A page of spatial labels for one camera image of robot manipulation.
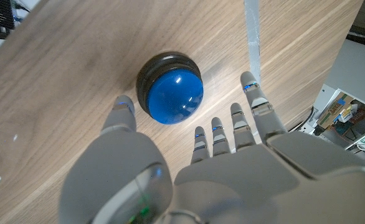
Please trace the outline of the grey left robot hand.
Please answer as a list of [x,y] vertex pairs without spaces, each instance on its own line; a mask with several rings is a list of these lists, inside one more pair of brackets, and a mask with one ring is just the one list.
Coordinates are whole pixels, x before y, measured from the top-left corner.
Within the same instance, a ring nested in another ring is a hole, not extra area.
[[59,223],[365,223],[365,160],[288,132],[255,77],[240,82],[261,143],[234,103],[235,152],[214,118],[213,148],[196,128],[192,162],[175,178],[136,130],[132,100],[119,96],[65,178]]

